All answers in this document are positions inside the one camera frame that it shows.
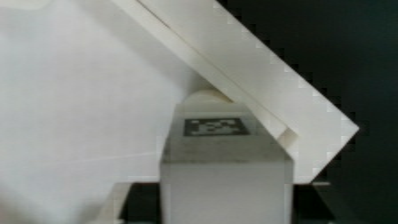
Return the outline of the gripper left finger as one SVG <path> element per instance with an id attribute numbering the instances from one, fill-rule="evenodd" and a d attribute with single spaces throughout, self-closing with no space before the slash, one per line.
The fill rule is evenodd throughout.
<path id="1" fill-rule="evenodd" d="M 162 224 L 160 184 L 157 182 L 114 185 L 96 224 Z"/>

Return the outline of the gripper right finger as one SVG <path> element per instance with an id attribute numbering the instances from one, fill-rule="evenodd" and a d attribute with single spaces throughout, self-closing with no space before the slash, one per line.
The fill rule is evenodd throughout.
<path id="1" fill-rule="evenodd" d="M 293 188 L 293 224 L 356 224 L 356 216 L 329 182 Z"/>

